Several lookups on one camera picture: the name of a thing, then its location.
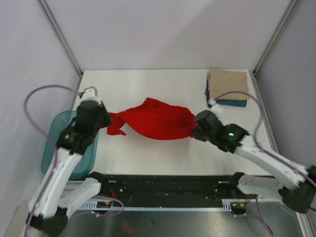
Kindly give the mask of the red t-shirt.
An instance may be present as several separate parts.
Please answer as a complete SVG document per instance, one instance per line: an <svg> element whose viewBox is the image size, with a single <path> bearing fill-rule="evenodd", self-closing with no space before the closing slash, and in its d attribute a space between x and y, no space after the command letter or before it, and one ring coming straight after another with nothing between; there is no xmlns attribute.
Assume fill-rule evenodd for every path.
<svg viewBox="0 0 316 237"><path fill-rule="evenodd" d="M124 125L138 134L154 140L177 140L192 137L195 116L186 107L174 106L157 99L146 98L139 106L119 113L111 113L113 123L108 135L123 135Z"/></svg>

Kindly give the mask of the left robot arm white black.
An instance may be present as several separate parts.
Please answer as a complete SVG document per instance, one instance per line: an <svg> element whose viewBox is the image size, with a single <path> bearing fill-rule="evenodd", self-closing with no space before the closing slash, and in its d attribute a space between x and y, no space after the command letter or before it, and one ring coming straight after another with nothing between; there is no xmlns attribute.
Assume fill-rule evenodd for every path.
<svg viewBox="0 0 316 237"><path fill-rule="evenodd" d="M74 168L87 148L94 142L100 129L112 124L103 102L88 98L79 104L76 116L53 141L54 156L40 185L40 191L31 201L27 226L50 237L59 236L73 213L94 196L106 196L109 185L102 180L86 178L77 188L62 196Z"/></svg>

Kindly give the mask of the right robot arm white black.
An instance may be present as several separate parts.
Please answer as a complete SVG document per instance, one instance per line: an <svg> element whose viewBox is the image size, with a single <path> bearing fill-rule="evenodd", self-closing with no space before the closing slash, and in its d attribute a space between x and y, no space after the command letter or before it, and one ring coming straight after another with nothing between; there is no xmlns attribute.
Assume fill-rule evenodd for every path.
<svg viewBox="0 0 316 237"><path fill-rule="evenodd" d="M245 158L261 167L272 178L236 172L228 185L233 198L254 194L281 201L291 210L306 214L316 196L316 167L305 167L282 155L266 150L254 136L236 124L223 125L214 113L204 110L195 116L193 137L209 142L223 152Z"/></svg>

